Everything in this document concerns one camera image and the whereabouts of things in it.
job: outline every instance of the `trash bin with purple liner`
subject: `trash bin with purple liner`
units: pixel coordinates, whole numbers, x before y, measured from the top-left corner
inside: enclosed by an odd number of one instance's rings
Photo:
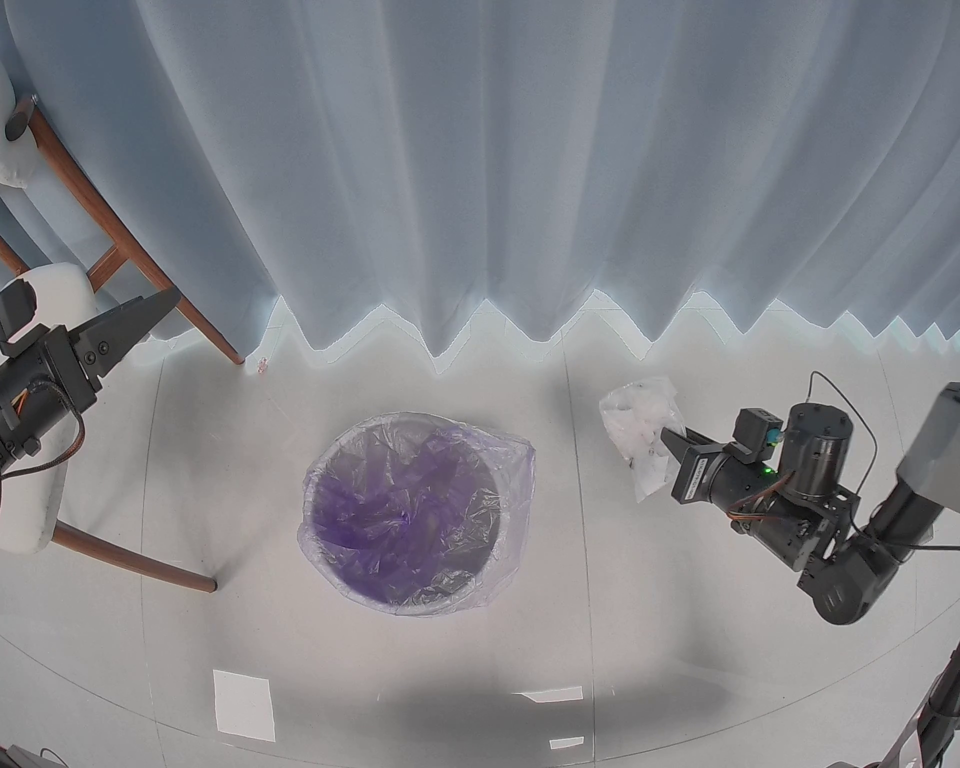
[[[487,605],[523,556],[525,440],[428,414],[351,427],[303,481],[307,559],[357,603],[408,616]]]

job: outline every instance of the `chair seat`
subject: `chair seat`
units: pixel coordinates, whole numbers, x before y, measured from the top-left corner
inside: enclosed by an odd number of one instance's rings
[[[90,282],[84,270],[75,264],[37,267],[21,277],[36,291],[36,315],[13,337],[14,341],[40,323],[47,327],[66,325],[72,328],[97,314]],[[0,355],[0,362],[3,360],[6,358]],[[21,459],[13,468],[31,467],[56,459],[76,433],[77,424],[72,417],[61,419],[40,439],[39,453]],[[30,554],[47,545],[57,524],[67,464],[64,462],[53,469],[16,477],[3,484],[0,549]]]

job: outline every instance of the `white tiled floor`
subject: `white tiled floor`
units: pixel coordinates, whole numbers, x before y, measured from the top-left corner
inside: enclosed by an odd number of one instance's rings
[[[666,490],[637,505],[597,409],[610,389],[665,372],[687,423],[725,440],[741,407],[785,416],[820,368],[880,439],[871,509],[936,392],[960,378],[960,347],[935,332],[916,340],[897,325],[873,340],[850,318],[823,330],[780,306],[740,335],[694,297],[650,345],[595,296],[539,345],[519,343],[487,307],[437,374],[396,324],[335,363],[282,307],[270,325],[243,368],[188,334],[172,350],[141,346],[108,378],[61,517],[215,573],[221,588],[141,580],[56,546],[0,557],[0,744],[98,768],[867,761],[956,643],[960,556],[918,555],[862,621],[831,627],[795,574],[715,509],[680,507]],[[835,401],[819,384],[815,396]],[[537,449],[524,562],[486,609],[371,612],[297,547],[309,464],[350,425],[395,410],[514,432]],[[869,456],[855,430],[849,484]],[[960,541],[954,513],[937,540]],[[276,743],[216,730],[213,669],[270,681]],[[583,698],[518,695],[569,686]],[[779,754],[784,740],[796,746]]]

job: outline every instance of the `curtain fold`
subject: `curtain fold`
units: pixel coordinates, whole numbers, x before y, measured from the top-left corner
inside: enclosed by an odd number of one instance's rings
[[[244,354],[277,294],[315,348],[384,303],[439,354],[483,299],[545,340],[594,288],[650,338],[694,290],[743,330],[775,298],[874,334],[897,316],[960,329],[946,0],[7,0],[6,15],[17,91]],[[42,174],[29,205],[4,191],[0,234],[89,266],[103,243],[63,194]]]

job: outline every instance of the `trash bag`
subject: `trash bag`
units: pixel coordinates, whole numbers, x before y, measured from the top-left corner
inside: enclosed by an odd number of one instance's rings
[[[607,434],[633,471],[637,501],[672,483],[680,471],[680,463],[660,439],[665,426],[684,434],[684,420],[673,399],[676,394],[666,376],[651,376],[600,400]]]
[[[427,616],[488,604],[519,567],[534,448],[427,414],[363,421],[303,481],[300,549],[346,597]]]

